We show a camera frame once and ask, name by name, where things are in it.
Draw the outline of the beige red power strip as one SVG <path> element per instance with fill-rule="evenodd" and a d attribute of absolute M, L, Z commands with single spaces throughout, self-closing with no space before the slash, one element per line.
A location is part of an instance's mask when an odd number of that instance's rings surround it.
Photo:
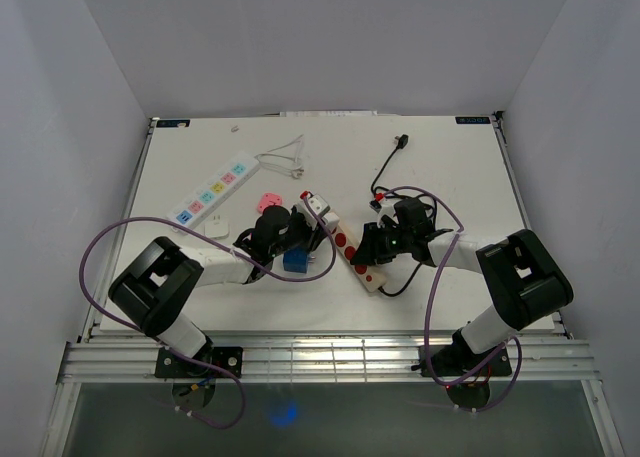
<path fill-rule="evenodd" d="M 332 238 L 338 252 L 367 292 L 377 292 L 387 282 L 385 273 L 379 267 L 357 256 L 360 240 L 342 221 L 332 231 Z"/>

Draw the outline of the white usb charger plug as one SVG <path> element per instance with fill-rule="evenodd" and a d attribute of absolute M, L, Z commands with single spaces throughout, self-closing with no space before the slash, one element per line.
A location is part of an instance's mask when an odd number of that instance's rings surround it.
<path fill-rule="evenodd" d="M 329 233 L 333 234 L 339 225 L 340 218 L 335 212 L 330 211 L 322 217 L 322 222 Z"/>

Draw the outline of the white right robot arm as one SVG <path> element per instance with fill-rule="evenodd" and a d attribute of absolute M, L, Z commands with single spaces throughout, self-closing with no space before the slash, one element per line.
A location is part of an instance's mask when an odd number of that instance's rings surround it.
<path fill-rule="evenodd" d="M 499 344 L 573 300 L 568 279 L 529 229 L 489 243 L 438 229 L 435 208 L 417 197 L 391 203 L 377 194 L 370 205 L 377 220 L 364 225 L 361 243 L 348 258 L 352 265 L 382 265 L 409 254 L 422 266 L 466 270 L 485 281 L 491 305 L 435 353 L 435 369 L 474 374 Z"/>

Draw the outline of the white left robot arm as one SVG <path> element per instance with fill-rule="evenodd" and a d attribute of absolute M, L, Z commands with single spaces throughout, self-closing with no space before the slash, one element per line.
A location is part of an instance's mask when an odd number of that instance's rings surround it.
<path fill-rule="evenodd" d="M 177 351 L 177 363 L 188 375 L 201 376 L 211 367 L 213 343 L 183 312 L 194 289 L 254 283 L 276 257 L 295 249 L 310 253 L 325 236 L 306 209 L 270 206 L 229 252 L 181 247 L 157 237 L 114 280 L 108 296 L 145 336 Z"/>

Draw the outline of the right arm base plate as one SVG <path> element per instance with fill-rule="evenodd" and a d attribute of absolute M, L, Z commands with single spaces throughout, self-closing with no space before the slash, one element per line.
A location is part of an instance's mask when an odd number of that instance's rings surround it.
<path fill-rule="evenodd" d="M 457 351 L 451 350 L 450 345 L 447 346 L 431 346 L 429 348 L 431 365 L 436 375 L 442 379 L 461 377 L 465 373 L 471 371 L 477 366 L 490 352 L 487 351 L 480 355 L 472 354 L 471 356 L 461 356 Z M 418 348 L 418 363 L 411 366 L 412 371 L 419 371 L 422 377 L 430 377 L 426 364 L 427 352 L 424 346 Z M 507 351 L 502 349 L 496 354 L 484 367 L 482 367 L 476 375 L 486 377 L 508 377 L 512 374 L 512 366 Z"/>

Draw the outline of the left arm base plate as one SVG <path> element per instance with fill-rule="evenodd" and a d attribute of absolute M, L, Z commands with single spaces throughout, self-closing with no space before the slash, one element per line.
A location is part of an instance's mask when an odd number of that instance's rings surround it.
<path fill-rule="evenodd" d="M 244 349 L 239 346 L 207 348 L 194 357 L 179 357 L 176 352 L 161 347 L 153 375 L 160 379 L 228 378 L 242 375 Z"/>

